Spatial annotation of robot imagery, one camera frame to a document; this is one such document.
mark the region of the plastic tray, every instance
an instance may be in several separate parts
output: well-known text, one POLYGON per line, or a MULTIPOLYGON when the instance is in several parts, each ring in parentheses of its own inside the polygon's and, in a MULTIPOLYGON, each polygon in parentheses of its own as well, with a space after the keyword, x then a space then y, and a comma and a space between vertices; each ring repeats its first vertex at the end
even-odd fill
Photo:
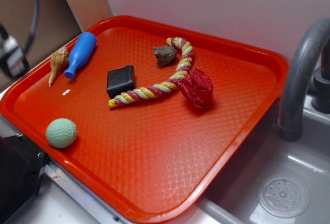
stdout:
POLYGON ((89 32, 97 47, 73 80, 60 75, 49 87, 48 58, 5 93, 0 112, 127 219, 174 218, 198 200, 276 100, 288 65, 270 51, 133 17, 107 19, 89 32), (175 91, 110 109, 109 70, 134 65, 137 87, 175 72, 177 62, 160 68, 153 55, 167 37, 194 47, 192 68, 213 81, 211 107, 196 109, 175 91), (78 129, 76 141, 62 150, 45 137, 57 118, 78 129))

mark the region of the faucet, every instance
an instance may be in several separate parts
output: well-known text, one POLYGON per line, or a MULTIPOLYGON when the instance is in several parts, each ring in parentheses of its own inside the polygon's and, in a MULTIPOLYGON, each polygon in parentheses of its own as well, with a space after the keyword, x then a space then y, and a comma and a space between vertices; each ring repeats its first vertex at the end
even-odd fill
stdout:
POLYGON ((303 107, 312 75, 315 87, 312 106, 330 113, 330 18, 312 24, 293 56, 279 107, 282 140, 295 141, 302 137, 303 107), (314 72, 320 56, 321 67, 314 72))

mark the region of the drain cover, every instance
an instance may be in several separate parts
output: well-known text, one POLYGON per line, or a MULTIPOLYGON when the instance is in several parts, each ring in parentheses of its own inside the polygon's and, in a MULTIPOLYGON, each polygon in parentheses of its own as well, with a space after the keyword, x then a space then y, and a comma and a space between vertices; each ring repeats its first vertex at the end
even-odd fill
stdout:
POLYGON ((273 174, 258 189, 261 206, 280 218, 296 217, 309 205, 309 190, 298 178, 289 174, 273 174))

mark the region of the conch shell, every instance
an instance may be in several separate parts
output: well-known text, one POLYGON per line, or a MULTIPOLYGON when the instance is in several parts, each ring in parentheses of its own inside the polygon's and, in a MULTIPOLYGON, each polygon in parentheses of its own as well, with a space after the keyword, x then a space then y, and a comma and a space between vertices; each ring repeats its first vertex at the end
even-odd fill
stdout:
POLYGON ((68 50, 66 47, 62 47, 52 54, 50 61, 52 71, 48 81, 50 86, 52 86, 52 83, 61 73, 62 69, 69 64, 69 58, 67 57, 67 54, 68 54, 68 50))

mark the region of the striped rope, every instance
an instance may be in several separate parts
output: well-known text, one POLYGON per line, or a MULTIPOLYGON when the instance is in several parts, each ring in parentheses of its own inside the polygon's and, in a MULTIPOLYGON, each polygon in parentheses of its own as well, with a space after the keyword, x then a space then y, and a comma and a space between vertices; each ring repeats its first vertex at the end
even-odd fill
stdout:
POLYGON ((155 84, 153 86, 141 87, 127 92, 122 92, 120 95, 117 95, 113 99, 109 100, 110 108, 124 106, 135 101, 158 98, 171 93, 172 90, 177 89, 177 83, 179 80, 183 79, 189 73, 193 57, 193 47, 186 39, 179 37, 168 38, 166 43, 169 46, 174 47, 176 50, 181 50, 182 58, 176 68, 175 73, 168 80, 161 84, 155 84))

